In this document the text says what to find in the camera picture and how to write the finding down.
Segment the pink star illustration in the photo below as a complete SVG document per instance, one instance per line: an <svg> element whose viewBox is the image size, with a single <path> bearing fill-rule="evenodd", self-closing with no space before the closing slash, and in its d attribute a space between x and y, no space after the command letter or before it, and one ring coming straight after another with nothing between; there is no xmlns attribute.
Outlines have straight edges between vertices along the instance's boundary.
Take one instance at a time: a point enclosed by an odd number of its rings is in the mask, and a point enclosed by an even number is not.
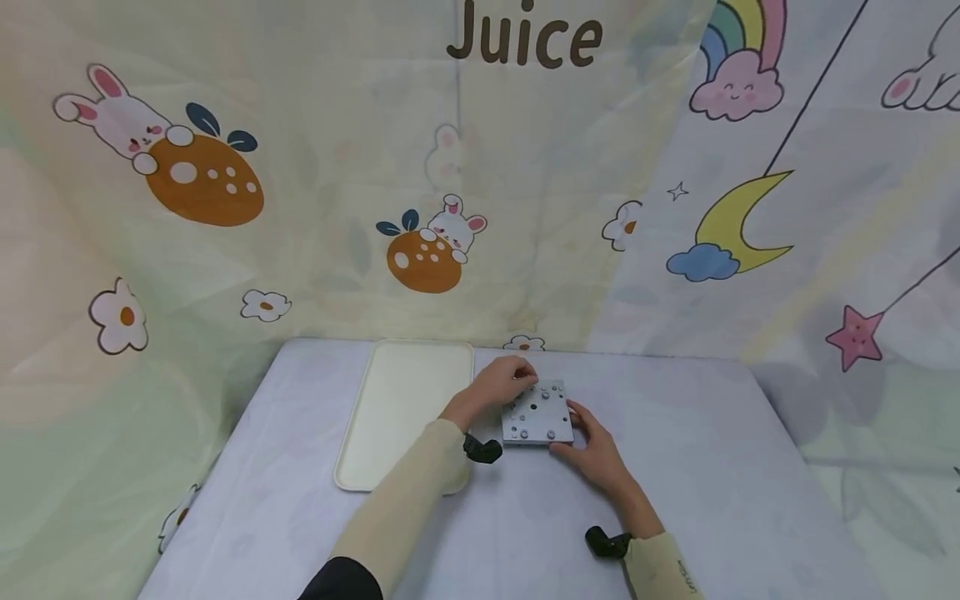
<svg viewBox="0 0 960 600"><path fill-rule="evenodd" d="M882 360L883 353L876 346L874 332L883 319L883 313L864 317L852 306L843 308L843 327L827 336L827 343L840 348L843 372L850 370L860 358Z"/></svg>

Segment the fabric backdrop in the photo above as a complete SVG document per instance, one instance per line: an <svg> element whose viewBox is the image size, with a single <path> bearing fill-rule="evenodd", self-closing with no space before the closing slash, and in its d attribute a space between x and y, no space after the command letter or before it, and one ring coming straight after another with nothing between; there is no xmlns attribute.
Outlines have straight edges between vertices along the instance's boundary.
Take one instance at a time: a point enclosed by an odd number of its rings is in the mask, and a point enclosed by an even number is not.
<svg viewBox="0 0 960 600"><path fill-rule="evenodd" d="M740 358L891 598L950 597L957 9L5 3L3 595L134 596L321 336Z"/></svg>

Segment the yellow crescent moon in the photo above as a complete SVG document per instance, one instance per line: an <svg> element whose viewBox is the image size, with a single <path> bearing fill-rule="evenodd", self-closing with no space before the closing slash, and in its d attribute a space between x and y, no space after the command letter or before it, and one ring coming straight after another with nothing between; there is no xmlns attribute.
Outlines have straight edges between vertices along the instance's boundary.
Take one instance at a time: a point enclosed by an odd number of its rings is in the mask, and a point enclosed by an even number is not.
<svg viewBox="0 0 960 600"><path fill-rule="evenodd" d="M749 180L727 192L704 215L697 228L697 243L716 244L720 250L730 251L733 258L740 261L738 273L765 265L790 252L793 246L754 248L743 239L743 223L756 203L791 173L793 171L785 171Z"/></svg>

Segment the rainbow illustration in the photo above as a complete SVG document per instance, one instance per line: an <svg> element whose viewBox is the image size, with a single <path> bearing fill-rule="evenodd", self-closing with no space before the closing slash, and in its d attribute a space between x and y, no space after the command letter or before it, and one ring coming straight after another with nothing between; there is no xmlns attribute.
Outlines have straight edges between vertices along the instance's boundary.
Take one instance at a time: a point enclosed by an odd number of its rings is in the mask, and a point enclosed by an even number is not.
<svg viewBox="0 0 960 600"><path fill-rule="evenodd" d="M786 0L719 0L700 42L712 82L727 57L740 50L760 56L760 70L777 66L786 28Z"/></svg>

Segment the blue cloud illustration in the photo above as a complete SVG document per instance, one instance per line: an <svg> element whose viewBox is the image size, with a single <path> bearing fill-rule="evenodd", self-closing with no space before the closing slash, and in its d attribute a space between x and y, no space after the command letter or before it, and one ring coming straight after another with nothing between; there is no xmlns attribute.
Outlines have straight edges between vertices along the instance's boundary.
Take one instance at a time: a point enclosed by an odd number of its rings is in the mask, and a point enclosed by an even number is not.
<svg viewBox="0 0 960 600"><path fill-rule="evenodd" d="M740 268L740 261L729 250L716 244L697 244L687 252L679 252L666 261L666 270L682 275L687 281L729 279Z"/></svg>

